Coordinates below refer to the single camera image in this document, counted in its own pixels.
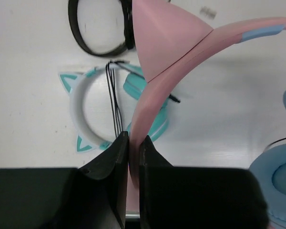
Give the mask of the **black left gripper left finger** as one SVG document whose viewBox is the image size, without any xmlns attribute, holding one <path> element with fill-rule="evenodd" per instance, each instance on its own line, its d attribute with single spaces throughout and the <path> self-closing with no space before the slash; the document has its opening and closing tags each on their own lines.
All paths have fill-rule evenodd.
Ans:
<svg viewBox="0 0 286 229">
<path fill-rule="evenodd" d="M 0 168 L 0 229 L 123 229 L 127 132 L 81 168 Z"/>
</svg>

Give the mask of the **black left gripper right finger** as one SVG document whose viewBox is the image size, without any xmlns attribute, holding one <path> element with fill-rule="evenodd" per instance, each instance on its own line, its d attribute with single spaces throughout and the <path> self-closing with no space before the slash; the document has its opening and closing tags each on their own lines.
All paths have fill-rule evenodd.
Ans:
<svg viewBox="0 0 286 229">
<path fill-rule="evenodd" d="M 176 167 L 150 137 L 140 147 L 143 229 L 266 229 L 267 204 L 247 169 Z"/>
</svg>

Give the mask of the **pink and blue cat headphones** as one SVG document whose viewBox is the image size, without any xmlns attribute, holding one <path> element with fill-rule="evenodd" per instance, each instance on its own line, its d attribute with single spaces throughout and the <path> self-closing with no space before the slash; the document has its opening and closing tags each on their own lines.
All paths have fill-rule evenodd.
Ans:
<svg viewBox="0 0 286 229">
<path fill-rule="evenodd" d="M 286 229 L 286 76 L 255 56 L 193 73 L 232 45 L 286 31 L 286 17 L 212 28 L 164 0 L 135 0 L 132 9 L 147 85 L 129 133 L 127 209 L 140 216 L 140 147 L 150 137 L 173 166 L 249 170 L 267 204 L 267 229 Z"/>
</svg>

